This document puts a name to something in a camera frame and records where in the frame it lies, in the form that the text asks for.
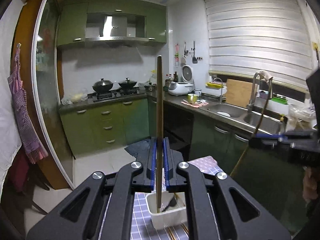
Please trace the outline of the person's right hand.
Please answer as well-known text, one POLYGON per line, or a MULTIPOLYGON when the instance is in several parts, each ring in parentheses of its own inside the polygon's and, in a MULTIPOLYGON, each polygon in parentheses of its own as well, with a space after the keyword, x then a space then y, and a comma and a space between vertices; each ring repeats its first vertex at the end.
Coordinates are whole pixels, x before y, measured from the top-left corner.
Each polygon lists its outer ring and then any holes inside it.
POLYGON ((307 167, 303 178, 303 198, 309 203, 318 198, 317 184, 319 182, 319 170, 307 167))

